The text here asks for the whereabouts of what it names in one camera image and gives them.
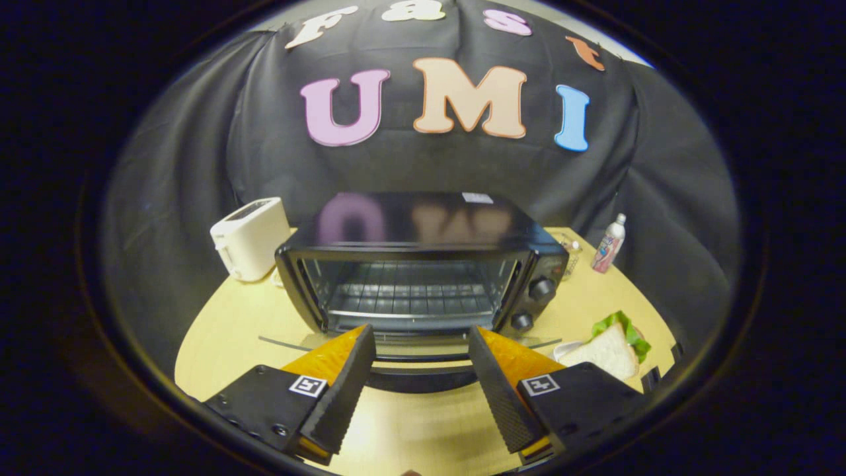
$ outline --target black cloth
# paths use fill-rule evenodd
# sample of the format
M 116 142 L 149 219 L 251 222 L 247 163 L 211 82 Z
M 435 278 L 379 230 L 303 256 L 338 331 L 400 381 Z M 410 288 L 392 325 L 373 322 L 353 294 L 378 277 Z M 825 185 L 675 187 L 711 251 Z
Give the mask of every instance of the black cloth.
M 118 312 L 154 362 L 173 374 L 187 329 L 226 277 L 209 236 L 214 223 L 280 196 L 296 226 L 339 191 L 503 195 L 594 246 L 626 213 L 615 263 L 695 349 L 726 312 L 742 257 L 727 166 L 683 95 L 655 70 L 588 42 L 606 69 L 596 70 L 565 40 L 580 36 L 503 5 L 444 1 L 444 19 L 383 21 L 392 3 L 360 7 L 292 50 L 285 44 L 301 23 L 236 36 L 176 79 L 129 138 L 104 206 L 102 265 Z M 526 19 L 532 35 L 488 27 L 489 8 Z M 457 120 L 445 134 L 414 130 L 424 84 L 412 62 L 424 57 L 454 59 L 475 84 L 494 66 L 525 72 L 525 137 L 489 136 L 485 117 L 471 132 Z M 376 133 L 350 147 L 311 140 L 300 89 L 338 78 L 333 117 L 350 124 L 359 92 L 349 78 L 366 69 L 391 72 Z M 591 99 L 584 152 L 553 140 L 563 113 L 557 85 Z

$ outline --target sandwich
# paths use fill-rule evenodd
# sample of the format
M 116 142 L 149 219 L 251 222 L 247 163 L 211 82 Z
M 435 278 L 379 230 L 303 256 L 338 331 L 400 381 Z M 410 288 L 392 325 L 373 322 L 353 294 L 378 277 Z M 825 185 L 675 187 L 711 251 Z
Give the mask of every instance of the sandwich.
M 615 378 L 626 380 L 638 374 L 651 349 L 622 311 L 594 324 L 591 335 L 585 344 L 560 356 L 558 363 L 572 367 L 590 362 Z

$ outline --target lettuce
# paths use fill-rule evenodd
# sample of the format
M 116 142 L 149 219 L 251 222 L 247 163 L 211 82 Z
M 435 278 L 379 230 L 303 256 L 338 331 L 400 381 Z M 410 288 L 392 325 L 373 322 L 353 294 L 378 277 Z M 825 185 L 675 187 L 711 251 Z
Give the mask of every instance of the lettuce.
M 599 334 L 605 332 L 605 329 L 608 329 L 616 323 L 621 323 L 623 325 L 623 331 L 626 333 L 626 341 L 634 349 L 638 362 L 643 363 L 643 361 L 646 360 L 646 353 L 652 348 L 652 346 L 649 345 L 649 342 L 640 338 L 635 330 L 635 327 L 632 325 L 631 319 L 629 319 L 623 311 L 617 311 L 598 323 L 593 324 L 591 339 L 588 340 L 588 342 L 593 340 L 594 337 Z

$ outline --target bread slice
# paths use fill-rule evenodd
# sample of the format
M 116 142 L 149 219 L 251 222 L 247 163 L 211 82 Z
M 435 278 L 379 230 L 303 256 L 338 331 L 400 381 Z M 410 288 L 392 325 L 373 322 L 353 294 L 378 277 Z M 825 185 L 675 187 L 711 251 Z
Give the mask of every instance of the bread slice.
M 591 342 L 577 347 L 558 359 L 558 363 L 567 367 L 573 367 L 582 362 L 593 363 L 620 380 L 633 377 L 640 370 L 635 349 L 632 349 L 626 341 L 626 334 L 623 332 L 621 323 L 605 329 L 605 332 L 599 334 Z

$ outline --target oven top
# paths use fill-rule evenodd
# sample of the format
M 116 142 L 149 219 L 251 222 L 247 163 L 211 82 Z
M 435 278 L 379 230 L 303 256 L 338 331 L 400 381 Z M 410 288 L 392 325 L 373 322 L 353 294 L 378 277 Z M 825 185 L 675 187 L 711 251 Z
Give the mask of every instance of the oven top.
M 557 245 L 500 196 L 458 192 L 337 194 L 286 242 L 309 246 Z

